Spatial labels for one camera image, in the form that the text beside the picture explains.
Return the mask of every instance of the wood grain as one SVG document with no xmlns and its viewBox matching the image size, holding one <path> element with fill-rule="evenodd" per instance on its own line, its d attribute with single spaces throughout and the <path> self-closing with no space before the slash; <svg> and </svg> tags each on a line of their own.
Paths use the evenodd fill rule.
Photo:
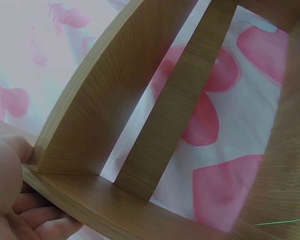
<svg viewBox="0 0 300 240">
<path fill-rule="evenodd" d="M 300 240 L 300 222 L 252 226 L 294 219 L 300 219 L 300 22 L 289 35 L 284 86 L 264 158 L 231 235 Z"/>
<path fill-rule="evenodd" d="M 59 174 L 101 172 L 196 2 L 130 1 L 61 94 L 35 145 L 34 169 Z"/>
<path fill-rule="evenodd" d="M 212 0 L 114 184 L 149 200 L 195 109 L 237 8 Z"/>
<path fill-rule="evenodd" d="M 222 240 L 227 237 L 153 203 L 133 196 L 96 175 L 35 173 L 23 176 L 67 214 L 112 240 Z"/>
<path fill-rule="evenodd" d="M 300 0 L 240 0 L 239 5 L 287 33 L 300 20 Z"/>
</svg>

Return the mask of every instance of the fabric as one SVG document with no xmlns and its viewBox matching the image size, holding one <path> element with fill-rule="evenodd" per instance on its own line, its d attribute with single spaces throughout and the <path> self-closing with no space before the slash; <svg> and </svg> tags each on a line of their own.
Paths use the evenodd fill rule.
<svg viewBox="0 0 300 240">
<path fill-rule="evenodd" d="M 128 0 L 0 1 L 0 120 L 38 135 L 72 74 Z M 114 181 L 209 1 L 199 0 L 116 143 Z M 151 198 L 229 232 L 262 161 L 288 34 L 238 7 L 195 111 Z M 107 239 L 84 227 L 72 240 Z"/>
</svg>

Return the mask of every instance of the hand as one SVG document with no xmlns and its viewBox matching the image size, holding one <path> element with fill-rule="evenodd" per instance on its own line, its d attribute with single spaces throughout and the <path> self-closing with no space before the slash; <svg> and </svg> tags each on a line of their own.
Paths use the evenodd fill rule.
<svg viewBox="0 0 300 240">
<path fill-rule="evenodd" d="M 23 183 L 31 154 L 23 137 L 0 136 L 0 240 L 66 240 L 82 224 Z"/>
</svg>

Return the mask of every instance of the green wire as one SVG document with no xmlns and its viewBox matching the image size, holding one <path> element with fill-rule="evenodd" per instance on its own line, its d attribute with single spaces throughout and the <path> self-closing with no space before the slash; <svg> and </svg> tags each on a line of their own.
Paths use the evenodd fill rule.
<svg viewBox="0 0 300 240">
<path fill-rule="evenodd" d="M 254 224 L 253 226 L 263 226 L 263 225 L 272 225 L 272 224 L 289 224 L 289 223 L 295 223 L 300 222 L 300 219 L 290 220 L 290 221 L 274 221 L 274 222 L 266 222 L 266 223 L 258 223 Z"/>
</svg>

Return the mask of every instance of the wooden divider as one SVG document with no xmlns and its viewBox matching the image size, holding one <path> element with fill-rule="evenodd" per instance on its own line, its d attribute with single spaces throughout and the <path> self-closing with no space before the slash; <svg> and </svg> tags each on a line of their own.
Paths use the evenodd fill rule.
<svg viewBox="0 0 300 240">
<path fill-rule="evenodd" d="M 240 0 L 239 5 L 287 33 L 300 20 L 300 0 Z"/>
<path fill-rule="evenodd" d="M 144 201 L 96 175 L 35 173 L 34 189 L 70 216 L 111 240 L 226 240 L 227 234 Z"/>
<path fill-rule="evenodd" d="M 195 109 L 237 8 L 212 0 L 114 184 L 149 200 Z"/>
<path fill-rule="evenodd" d="M 34 147 L 42 173 L 99 174 L 197 0 L 131 0 L 66 86 Z"/>
<path fill-rule="evenodd" d="M 259 172 L 233 239 L 300 240 L 300 22 L 289 36 L 284 86 Z"/>
</svg>

